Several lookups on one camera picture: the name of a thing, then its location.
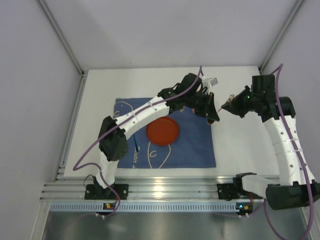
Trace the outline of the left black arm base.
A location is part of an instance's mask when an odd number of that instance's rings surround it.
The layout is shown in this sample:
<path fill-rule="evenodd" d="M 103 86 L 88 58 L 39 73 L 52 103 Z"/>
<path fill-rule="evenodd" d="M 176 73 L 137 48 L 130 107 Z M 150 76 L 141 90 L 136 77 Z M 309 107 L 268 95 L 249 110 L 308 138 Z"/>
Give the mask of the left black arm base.
<path fill-rule="evenodd" d="M 128 184 L 112 184 L 112 189 L 117 193 L 117 195 L 110 188 L 103 188 L 99 185 L 96 177 L 93 177 L 93 183 L 87 184 L 85 186 L 85 200 L 126 200 L 129 194 Z"/>

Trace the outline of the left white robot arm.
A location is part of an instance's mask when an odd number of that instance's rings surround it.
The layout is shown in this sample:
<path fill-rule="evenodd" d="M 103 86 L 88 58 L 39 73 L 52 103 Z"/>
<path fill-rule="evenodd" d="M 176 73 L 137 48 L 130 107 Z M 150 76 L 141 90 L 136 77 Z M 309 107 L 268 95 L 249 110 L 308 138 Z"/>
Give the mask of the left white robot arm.
<path fill-rule="evenodd" d="M 151 122 L 184 107 L 193 109 L 196 116 L 207 119 L 209 124 L 218 122 L 220 118 L 214 104 L 214 93 L 210 91 L 217 83 L 216 78 L 189 73 L 180 83 L 162 89 L 137 109 L 116 118 L 106 117 L 98 135 L 100 169 L 95 176 L 95 184 L 106 189 L 115 183 L 119 160 L 129 150 L 127 141 Z"/>

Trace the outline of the gold metal spoon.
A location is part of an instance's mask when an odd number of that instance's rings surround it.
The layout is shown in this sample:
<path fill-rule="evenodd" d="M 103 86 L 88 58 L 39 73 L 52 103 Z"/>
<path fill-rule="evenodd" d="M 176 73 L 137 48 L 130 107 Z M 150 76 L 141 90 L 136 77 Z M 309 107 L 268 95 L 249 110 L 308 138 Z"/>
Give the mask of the gold metal spoon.
<path fill-rule="evenodd" d="M 231 94 L 228 99 L 225 101 L 225 103 L 219 108 L 217 113 L 219 113 L 221 110 L 225 110 L 229 113 L 232 113 L 232 109 L 230 108 L 230 103 L 234 100 L 235 95 Z"/>

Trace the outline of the orange plastic plate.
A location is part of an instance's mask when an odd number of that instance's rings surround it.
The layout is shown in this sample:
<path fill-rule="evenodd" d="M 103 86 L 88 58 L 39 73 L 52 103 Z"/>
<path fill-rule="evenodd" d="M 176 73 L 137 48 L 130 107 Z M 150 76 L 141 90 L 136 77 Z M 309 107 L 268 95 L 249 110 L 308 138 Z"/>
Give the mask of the orange plastic plate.
<path fill-rule="evenodd" d="M 163 147 L 178 139 L 180 128 L 174 119 L 164 116 L 149 123 L 145 132 L 151 143 Z"/>

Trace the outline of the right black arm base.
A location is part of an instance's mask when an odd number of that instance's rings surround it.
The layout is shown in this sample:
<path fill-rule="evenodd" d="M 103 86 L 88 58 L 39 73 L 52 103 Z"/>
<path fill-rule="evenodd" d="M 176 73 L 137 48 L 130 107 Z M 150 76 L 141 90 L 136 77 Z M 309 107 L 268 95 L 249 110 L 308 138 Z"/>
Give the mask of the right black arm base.
<path fill-rule="evenodd" d="M 239 200 L 239 199 L 250 199 L 252 193 L 243 190 L 242 187 L 237 186 L 233 183 L 218 183 L 217 185 L 218 198 L 220 200 Z"/>

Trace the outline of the blue cloth placemat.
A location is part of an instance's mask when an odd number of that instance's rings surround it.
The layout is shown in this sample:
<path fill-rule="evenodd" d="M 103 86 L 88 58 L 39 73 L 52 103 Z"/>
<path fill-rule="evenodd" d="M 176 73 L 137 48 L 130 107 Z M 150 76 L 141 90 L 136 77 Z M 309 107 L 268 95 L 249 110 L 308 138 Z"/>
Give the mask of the blue cloth placemat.
<path fill-rule="evenodd" d="M 146 128 L 135 133 L 139 153 L 133 136 L 128 140 L 128 153 L 119 161 L 122 169 L 176 169 L 216 167 L 211 126 L 196 116 L 191 108 L 184 107 L 169 115 L 179 126 L 175 142 L 158 146 L 149 141 Z"/>

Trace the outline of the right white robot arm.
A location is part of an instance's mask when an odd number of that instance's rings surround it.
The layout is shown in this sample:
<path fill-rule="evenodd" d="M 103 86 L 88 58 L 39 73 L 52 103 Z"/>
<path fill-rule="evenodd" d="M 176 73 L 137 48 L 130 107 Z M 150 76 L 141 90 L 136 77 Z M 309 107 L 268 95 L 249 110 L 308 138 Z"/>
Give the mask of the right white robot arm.
<path fill-rule="evenodd" d="M 307 207 L 320 198 L 320 184 L 310 171 L 296 129 L 296 112 L 287 96 L 276 97 L 274 75 L 256 75 L 251 86 L 222 109 L 243 118 L 248 112 L 261 117 L 274 149 L 279 182 L 253 172 L 238 173 L 233 186 L 242 195 L 265 198 L 273 210 Z"/>

